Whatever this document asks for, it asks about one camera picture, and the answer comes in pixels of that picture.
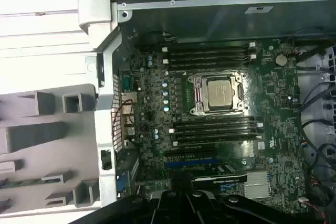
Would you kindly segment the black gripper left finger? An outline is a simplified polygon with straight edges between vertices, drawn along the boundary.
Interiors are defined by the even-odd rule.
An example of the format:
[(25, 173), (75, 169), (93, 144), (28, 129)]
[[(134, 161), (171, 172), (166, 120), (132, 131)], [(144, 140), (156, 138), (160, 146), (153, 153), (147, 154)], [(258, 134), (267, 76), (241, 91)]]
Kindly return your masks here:
[(161, 190), (150, 200), (130, 195), (106, 205), (72, 223), (181, 223), (183, 196)]

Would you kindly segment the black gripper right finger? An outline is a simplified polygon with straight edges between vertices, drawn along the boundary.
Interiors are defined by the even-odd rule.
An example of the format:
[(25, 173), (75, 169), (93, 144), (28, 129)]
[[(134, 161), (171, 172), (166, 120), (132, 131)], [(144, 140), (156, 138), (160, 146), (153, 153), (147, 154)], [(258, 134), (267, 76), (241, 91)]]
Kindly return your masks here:
[(209, 192), (195, 191), (187, 198), (199, 223), (324, 223), (305, 215), (290, 215), (240, 195), (217, 200)]

